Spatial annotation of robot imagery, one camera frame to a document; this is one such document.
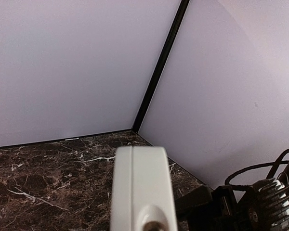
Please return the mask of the white remote control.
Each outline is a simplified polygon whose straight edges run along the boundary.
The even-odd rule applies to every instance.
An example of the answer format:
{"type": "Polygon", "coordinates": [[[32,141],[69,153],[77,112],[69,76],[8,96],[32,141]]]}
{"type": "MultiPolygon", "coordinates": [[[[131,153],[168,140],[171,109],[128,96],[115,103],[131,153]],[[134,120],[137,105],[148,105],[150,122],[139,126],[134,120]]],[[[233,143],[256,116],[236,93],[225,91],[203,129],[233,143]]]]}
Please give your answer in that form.
{"type": "Polygon", "coordinates": [[[116,150],[111,231],[176,231],[171,175],[163,147],[123,146],[116,150]]]}

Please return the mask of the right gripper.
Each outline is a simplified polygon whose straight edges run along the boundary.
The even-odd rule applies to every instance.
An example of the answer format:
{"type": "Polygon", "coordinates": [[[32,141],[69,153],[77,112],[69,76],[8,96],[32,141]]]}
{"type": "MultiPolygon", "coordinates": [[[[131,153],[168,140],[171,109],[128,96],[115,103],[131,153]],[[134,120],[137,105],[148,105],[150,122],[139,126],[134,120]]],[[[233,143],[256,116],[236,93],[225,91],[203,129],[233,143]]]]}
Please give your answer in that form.
{"type": "Polygon", "coordinates": [[[216,190],[202,185],[175,200],[179,223],[187,223],[189,231],[251,231],[246,211],[239,208],[229,185],[216,190]]]}

